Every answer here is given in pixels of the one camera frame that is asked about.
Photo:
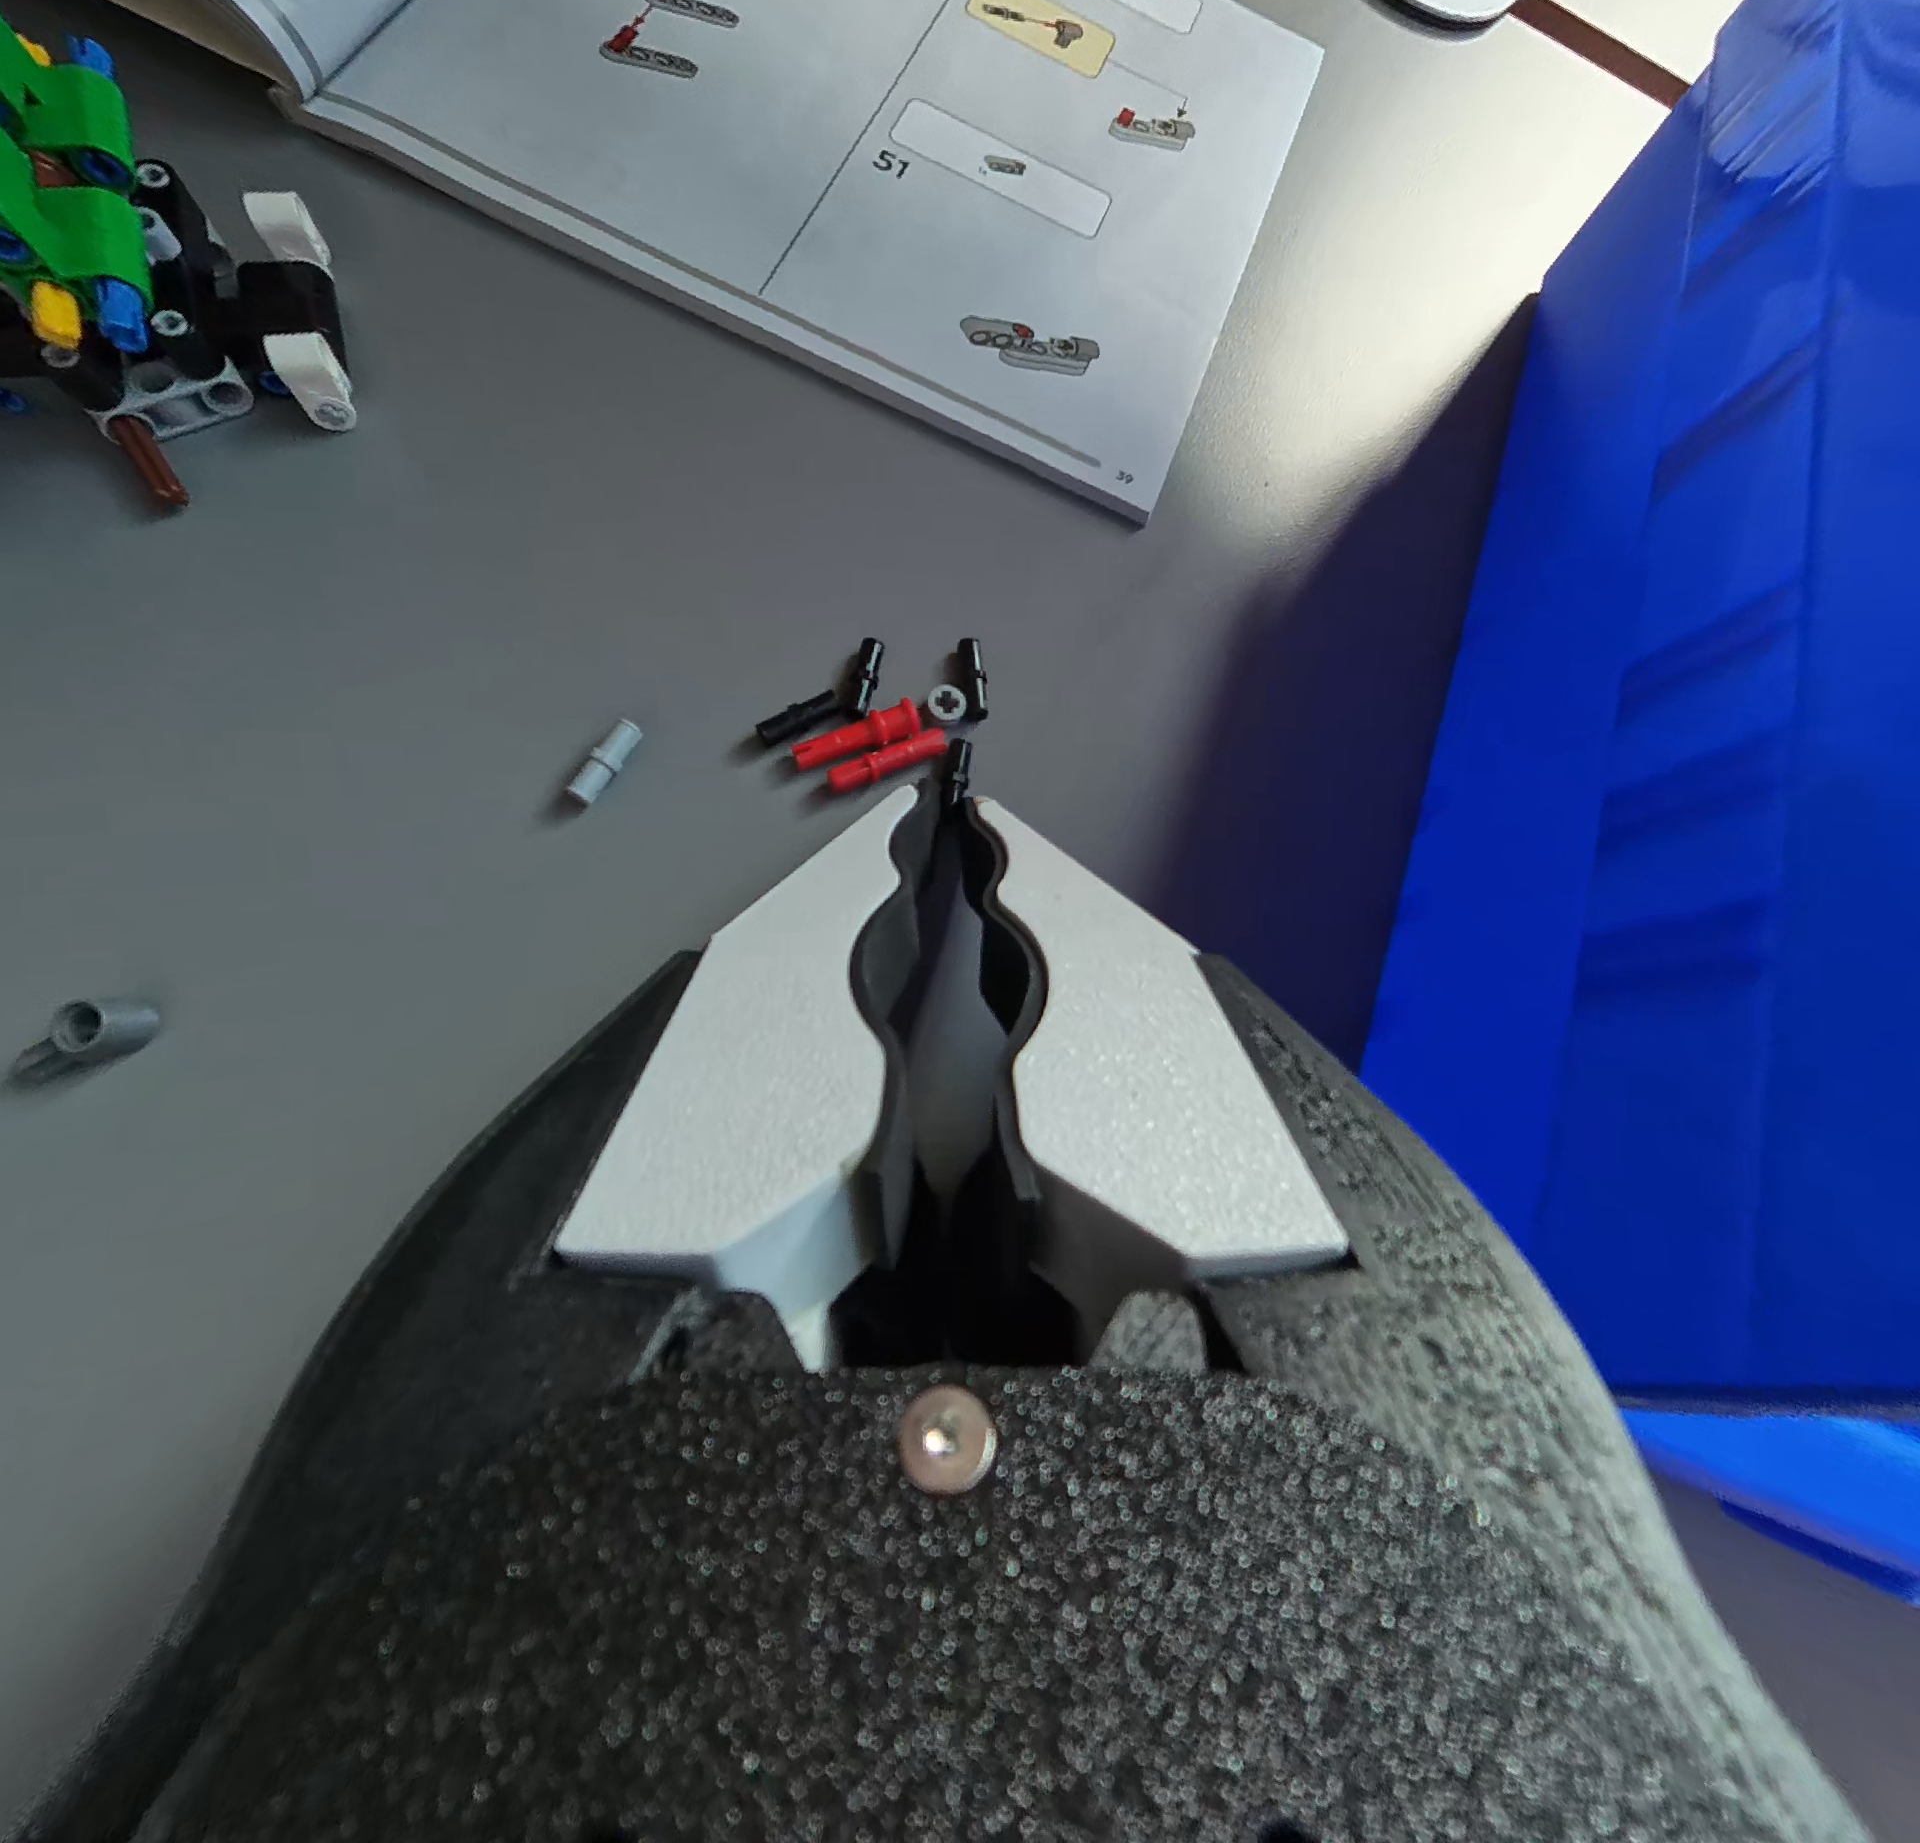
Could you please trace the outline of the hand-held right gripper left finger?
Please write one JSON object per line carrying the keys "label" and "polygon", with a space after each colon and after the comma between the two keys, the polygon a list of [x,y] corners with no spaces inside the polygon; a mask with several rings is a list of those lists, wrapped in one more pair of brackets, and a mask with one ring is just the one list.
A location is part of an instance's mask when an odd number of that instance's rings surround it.
{"label": "hand-held right gripper left finger", "polygon": [[899,1260],[914,1188],[898,1008],[943,808],[883,794],[700,954],[560,1224],[572,1268],[760,1296],[809,1372]]}

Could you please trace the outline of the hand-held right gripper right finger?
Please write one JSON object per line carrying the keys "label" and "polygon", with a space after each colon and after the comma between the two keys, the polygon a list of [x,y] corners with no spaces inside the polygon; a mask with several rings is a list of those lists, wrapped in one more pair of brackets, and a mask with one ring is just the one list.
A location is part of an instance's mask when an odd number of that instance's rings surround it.
{"label": "hand-held right gripper right finger", "polygon": [[1002,1268],[1246,1280],[1345,1262],[1350,1236],[1191,944],[995,800],[968,800],[957,834],[1003,1034]]}

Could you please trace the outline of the light grey lego pin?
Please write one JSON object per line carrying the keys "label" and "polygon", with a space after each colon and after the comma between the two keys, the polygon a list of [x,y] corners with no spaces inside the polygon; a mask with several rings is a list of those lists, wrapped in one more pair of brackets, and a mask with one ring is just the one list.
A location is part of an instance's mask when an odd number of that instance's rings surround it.
{"label": "light grey lego pin", "polygon": [[636,722],[615,720],[564,786],[564,800],[590,808],[624,770],[641,740],[644,732]]}

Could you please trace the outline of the red lego pin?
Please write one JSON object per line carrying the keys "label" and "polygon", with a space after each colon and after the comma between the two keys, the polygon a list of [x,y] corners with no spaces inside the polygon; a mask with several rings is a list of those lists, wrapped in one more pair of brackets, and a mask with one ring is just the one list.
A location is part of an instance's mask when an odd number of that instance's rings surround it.
{"label": "red lego pin", "polygon": [[869,710],[860,720],[803,740],[792,748],[798,772],[809,772],[856,754],[876,752],[921,734],[918,704],[902,700],[893,706]]}
{"label": "red lego pin", "polygon": [[940,728],[918,732],[871,752],[850,756],[828,772],[828,792],[847,796],[877,782],[936,762],[947,752],[947,732]]}

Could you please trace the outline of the grey lego connector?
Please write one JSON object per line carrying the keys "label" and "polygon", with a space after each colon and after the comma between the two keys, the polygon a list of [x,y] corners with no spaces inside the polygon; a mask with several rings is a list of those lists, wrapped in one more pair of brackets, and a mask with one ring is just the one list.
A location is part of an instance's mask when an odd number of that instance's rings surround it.
{"label": "grey lego connector", "polygon": [[11,1088],[44,1088],[121,1062],[156,1040],[163,1024],[139,998],[73,1000],[49,1020],[7,1072]]}

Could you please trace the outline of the open lego instruction booklet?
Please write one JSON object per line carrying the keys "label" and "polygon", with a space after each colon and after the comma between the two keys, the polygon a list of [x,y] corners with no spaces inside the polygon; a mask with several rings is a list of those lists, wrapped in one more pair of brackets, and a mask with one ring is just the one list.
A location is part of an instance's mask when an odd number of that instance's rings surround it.
{"label": "open lego instruction booklet", "polygon": [[1138,525],[1323,65],[1233,0],[118,3]]}

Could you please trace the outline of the partly built lego model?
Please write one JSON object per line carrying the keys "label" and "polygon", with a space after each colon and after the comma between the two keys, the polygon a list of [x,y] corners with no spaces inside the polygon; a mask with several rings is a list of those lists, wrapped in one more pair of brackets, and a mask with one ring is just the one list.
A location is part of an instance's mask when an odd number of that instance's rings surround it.
{"label": "partly built lego model", "polygon": [[261,247],[238,259],[180,173],[138,157],[96,41],[61,55],[2,29],[2,407],[51,387],[166,513],[189,503],[166,445],[293,405],[358,427],[332,253],[293,193],[244,193]]}

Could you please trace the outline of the large blue plastic bin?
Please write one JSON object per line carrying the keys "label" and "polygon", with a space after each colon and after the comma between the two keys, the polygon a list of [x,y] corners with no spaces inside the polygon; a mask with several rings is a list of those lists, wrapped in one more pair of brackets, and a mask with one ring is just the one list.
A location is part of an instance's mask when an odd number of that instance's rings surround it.
{"label": "large blue plastic bin", "polygon": [[1642,1400],[1916,1404],[1917,0],[1743,0],[1552,265],[1362,1080]]}

